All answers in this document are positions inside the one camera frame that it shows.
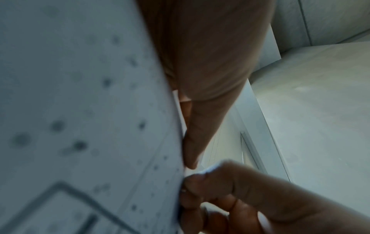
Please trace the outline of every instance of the blueprint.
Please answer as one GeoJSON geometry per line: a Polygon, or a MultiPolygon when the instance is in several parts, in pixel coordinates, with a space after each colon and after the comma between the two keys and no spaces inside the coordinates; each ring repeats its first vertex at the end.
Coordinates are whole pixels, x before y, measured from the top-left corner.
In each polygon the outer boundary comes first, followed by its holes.
{"type": "Polygon", "coordinates": [[[182,130],[132,0],[0,1],[0,234],[176,234],[182,130]]]}

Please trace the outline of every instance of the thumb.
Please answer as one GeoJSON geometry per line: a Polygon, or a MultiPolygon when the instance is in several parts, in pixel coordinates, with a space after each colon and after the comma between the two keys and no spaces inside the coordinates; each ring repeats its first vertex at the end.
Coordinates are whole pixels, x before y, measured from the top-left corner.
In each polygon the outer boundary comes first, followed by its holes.
{"type": "Polygon", "coordinates": [[[185,166],[195,169],[199,155],[220,127],[228,110],[239,96],[244,82],[217,98],[192,101],[187,131],[183,140],[185,166]]]}
{"type": "Polygon", "coordinates": [[[184,186],[205,199],[232,194],[270,220],[279,222],[314,214],[320,204],[320,197],[315,194],[232,161],[185,178],[184,186]]]}

